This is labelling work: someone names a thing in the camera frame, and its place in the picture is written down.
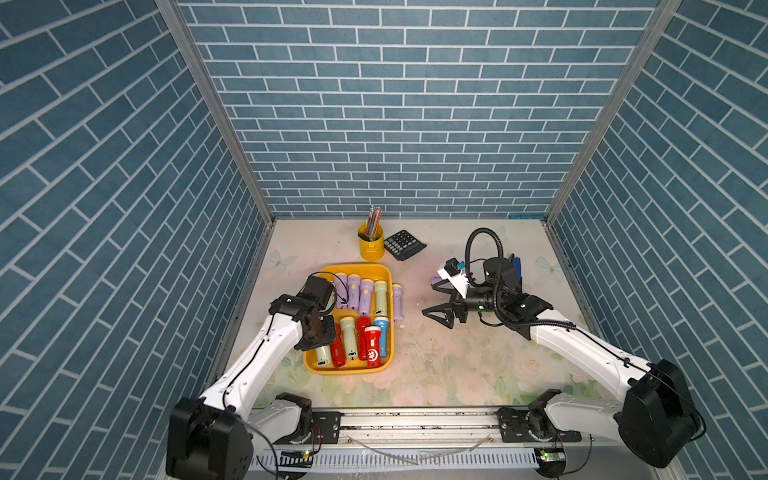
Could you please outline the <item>metal corner frame post left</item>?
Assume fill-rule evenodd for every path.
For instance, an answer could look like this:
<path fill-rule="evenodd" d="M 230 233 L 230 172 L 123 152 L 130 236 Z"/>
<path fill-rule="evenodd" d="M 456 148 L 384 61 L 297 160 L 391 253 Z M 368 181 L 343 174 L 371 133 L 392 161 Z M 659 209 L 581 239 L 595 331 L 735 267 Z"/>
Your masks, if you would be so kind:
<path fill-rule="evenodd" d="M 275 223 L 274 216 L 258 185 L 245 151 L 237 137 L 211 75 L 206 68 L 202 55 L 196 46 L 179 3 L 171 0 L 157 0 L 156 5 L 187 65 L 195 85 L 198 87 L 202 99 L 210 111 L 214 123 L 235 162 L 235 166 L 243 177 L 258 211 L 263 216 L 267 228 L 272 228 Z"/>

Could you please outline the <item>metal corner frame post right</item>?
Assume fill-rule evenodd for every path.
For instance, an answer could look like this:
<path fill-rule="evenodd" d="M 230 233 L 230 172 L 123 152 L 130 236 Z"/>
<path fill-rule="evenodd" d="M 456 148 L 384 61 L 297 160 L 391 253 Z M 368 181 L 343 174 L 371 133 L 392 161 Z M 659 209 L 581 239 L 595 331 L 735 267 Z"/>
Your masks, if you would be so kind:
<path fill-rule="evenodd" d="M 563 179 L 563 183 L 546 211 L 543 224 L 547 230 L 554 229 L 555 222 L 564 210 L 568 198 L 590 165 L 608 128 L 627 99 L 630 90 L 680 5 L 680 0 L 661 0 L 650 15 L 637 45 L 629 55 L 626 65 L 613 85 L 605 105 L 596 117 L 592 130 L 585 137 L 581 149 L 574 158 L 568 173 Z"/>

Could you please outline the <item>coloured pencils bunch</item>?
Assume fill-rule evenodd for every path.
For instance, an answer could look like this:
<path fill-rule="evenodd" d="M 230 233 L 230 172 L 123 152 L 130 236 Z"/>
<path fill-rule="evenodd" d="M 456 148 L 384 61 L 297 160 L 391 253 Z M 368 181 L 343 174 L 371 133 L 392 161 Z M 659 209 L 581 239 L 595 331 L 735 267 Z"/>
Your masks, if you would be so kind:
<path fill-rule="evenodd" d="M 380 217 L 382 209 L 377 206 L 372 206 L 369 212 L 369 216 L 365 225 L 364 235 L 369 241 L 377 239 L 377 231 L 380 223 Z"/>

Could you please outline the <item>yellow plastic tray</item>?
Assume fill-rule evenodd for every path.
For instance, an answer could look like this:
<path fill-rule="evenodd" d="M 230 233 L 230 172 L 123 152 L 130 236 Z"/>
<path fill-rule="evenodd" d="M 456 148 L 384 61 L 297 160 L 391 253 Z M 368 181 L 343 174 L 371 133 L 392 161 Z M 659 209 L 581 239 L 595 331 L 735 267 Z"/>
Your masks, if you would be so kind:
<path fill-rule="evenodd" d="M 333 366 L 333 362 L 326 366 L 326 367 L 318 367 L 316 364 L 316 354 L 315 350 L 312 350 L 308 353 L 306 353 L 303 357 L 304 366 L 307 368 L 308 371 L 318 374 L 318 375 L 330 375 L 330 376 L 340 376 L 340 375 L 356 375 L 356 374 L 372 374 L 372 373 L 379 373 L 383 370 L 385 370 L 394 360 L 394 320 L 393 320 L 393 277 L 390 272 L 390 270 L 380 264 L 380 263 L 352 263 L 352 264 L 338 264 L 338 265 L 330 265 L 326 267 L 325 269 L 321 270 L 317 273 L 318 276 L 326 278 L 327 280 L 331 281 L 334 284 L 334 275 L 337 273 L 345 273 L 347 277 L 350 274 L 358 274 L 361 277 L 361 280 L 364 278 L 371 279 L 374 283 L 378 280 L 385 280 L 388 282 L 388 314 L 387 317 L 390 321 L 390 326 L 388 329 L 387 334 L 387 344 L 381 345 L 380 344 L 380 350 L 381 350 L 381 365 L 379 368 L 376 369 L 369 369 L 367 367 L 367 361 L 361 361 L 359 358 L 356 360 L 348 360 L 346 358 L 346 364 L 344 367 L 340 369 L 336 369 Z M 333 302 L 333 310 L 332 315 L 334 318 L 334 323 L 340 325 L 340 320 L 343 317 L 346 316 L 352 316 L 355 318 L 355 321 L 361 317 L 361 315 L 358 312 L 350 311 L 348 308 L 345 310 L 338 310 L 335 308 L 336 300 Z M 375 301 L 375 292 L 373 291 L 373 301 L 372 301 L 372 310 L 371 315 L 368 317 L 371 320 L 371 326 L 375 326 L 373 324 L 376 317 L 375 315 L 376 310 L 376 301 Z"/>

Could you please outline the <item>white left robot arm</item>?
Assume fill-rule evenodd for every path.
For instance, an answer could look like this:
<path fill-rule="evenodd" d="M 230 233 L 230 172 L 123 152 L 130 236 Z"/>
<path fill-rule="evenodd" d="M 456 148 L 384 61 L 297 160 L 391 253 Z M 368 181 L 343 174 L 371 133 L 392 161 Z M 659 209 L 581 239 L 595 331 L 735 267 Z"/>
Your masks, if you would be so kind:
<path fill-rule="evenodd" d="M 278 395 L 257 416 L 253 406 L 269 378 L 292 351 L 311 351 L 337 338 L 332 311 L 349 297 L 345 281 L 328 272 L 307 277 L 294 296 L 271 302 L 256 337 L 235 363 L 197 398 L 182 398 L 168 426 L 165 469 L 176 479 L 242 479 L 260 440 L 268 449 L 279 440 L 313 434 L 312 403 Z"/>

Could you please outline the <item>yellow pencil cup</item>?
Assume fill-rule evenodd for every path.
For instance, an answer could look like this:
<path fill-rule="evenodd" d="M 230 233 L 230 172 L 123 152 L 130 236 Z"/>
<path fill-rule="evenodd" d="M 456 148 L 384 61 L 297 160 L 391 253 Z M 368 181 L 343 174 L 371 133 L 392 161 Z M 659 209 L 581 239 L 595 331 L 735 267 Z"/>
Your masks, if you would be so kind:
<path fill-rule="evenodd" d="M 366 225 L 363 224 L 358 228 L 360 256 L 366 262 L 378 262 L 385 254 L 383 228 L 379 225 L 373 237 L 368 237 L 366 233 Z"/>

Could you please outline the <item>metal corner frame post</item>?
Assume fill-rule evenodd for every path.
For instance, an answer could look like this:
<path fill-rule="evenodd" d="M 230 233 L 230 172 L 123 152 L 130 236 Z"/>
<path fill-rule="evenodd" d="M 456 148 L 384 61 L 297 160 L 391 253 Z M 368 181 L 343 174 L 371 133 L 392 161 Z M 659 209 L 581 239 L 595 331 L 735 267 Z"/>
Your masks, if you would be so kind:
<path fill-rule="evenodd" d="M 258 211 L 263 216 L 267 228 L 272 228 L 275 223 L 274 216 L 258 185 L 245 151 L 237 137 L 211 75 L 206 68 L 202 55 L 196 46 L 179 3 L 171 0 L 157 0 L 156 5 L 187 65 L 195 85 L 198 87 L 202 99 L 210 111 L 214 123 L 235 162 L 235 166 L 243 177 Z"/>
<path fill-rule="evenodd" d="M 650 15 L 637 45 L 629 55 L 626 65 L 613 85 L 605 105 L 596 117 L 592 130 L 585 137 L 581 149 L 574 158 L 568 173 L 563 179 L 563 183 L 546 211 L 543 224 L 547 230 L 554 229 L 555 222 L 564 210 L 568 198 L 590 165 L 608 128 L 627 99 L 630 90 L 680 5 L 680 0 L 661 0 Z"/>

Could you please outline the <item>blue black stapler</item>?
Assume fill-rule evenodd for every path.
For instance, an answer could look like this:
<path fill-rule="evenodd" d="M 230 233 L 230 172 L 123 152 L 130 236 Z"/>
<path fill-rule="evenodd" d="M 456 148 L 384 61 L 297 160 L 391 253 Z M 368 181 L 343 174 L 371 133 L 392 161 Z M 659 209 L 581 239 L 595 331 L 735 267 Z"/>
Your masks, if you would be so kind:
<path fill-rule="evenodd" d="M 522 265 L 521 260 L 516 255 L 512 254 L 510 260 L 515 269 L 516 284 L 519 288 L 522 288 Z"/>

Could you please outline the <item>black calculator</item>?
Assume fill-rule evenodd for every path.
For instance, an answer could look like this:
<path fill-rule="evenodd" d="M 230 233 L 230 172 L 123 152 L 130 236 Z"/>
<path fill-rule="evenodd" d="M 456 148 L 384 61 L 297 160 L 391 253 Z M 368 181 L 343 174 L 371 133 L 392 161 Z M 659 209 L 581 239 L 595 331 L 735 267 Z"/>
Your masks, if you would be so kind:
<path fill-rule="evenodd" d="M 405 261 L 426 248 L 426 244 L 416 239 L 407 230 L 400 230 L 383 241 L 388 251 L 397 261 Z"/>

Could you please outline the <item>aluminium front rail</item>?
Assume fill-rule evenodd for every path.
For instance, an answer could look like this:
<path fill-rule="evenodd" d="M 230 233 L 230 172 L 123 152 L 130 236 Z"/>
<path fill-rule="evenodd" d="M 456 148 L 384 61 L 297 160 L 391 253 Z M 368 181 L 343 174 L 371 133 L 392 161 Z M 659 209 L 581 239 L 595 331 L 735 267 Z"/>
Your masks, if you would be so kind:
<path fill-rule="evenodd" d="M 583 432 L 532 436 L 514 407 L 312 409 L 278 400 L 248 415 L 183 401 L 166 479 L 678 479 Z"/>

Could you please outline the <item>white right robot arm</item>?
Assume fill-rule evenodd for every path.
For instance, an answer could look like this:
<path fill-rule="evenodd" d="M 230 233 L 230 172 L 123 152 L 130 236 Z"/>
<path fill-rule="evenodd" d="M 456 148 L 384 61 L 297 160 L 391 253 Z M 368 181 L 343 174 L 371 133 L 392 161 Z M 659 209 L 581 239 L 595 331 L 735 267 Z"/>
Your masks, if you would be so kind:
<path fill-rule="evenodd" d="M 679 367 L 667 360 L 650 362 L 580 328 L 549 302 L 524 292 L 511 259 L 486 259 L 483 273 L 483 281 L 476 282 L 467 264 L 447 261 L 431 287 L 448 299 L 424 309 L 423 315 L 452 328 L 471 312 L 492 313 L 499 325 L 562 356 L 611 396 L 583 399 L 549 389 L 528 406 L 530 436 L 547 442 L 579 432 L 611 439 L 646 464 L 664 468 L 705 435 L 706 422 Z"/>

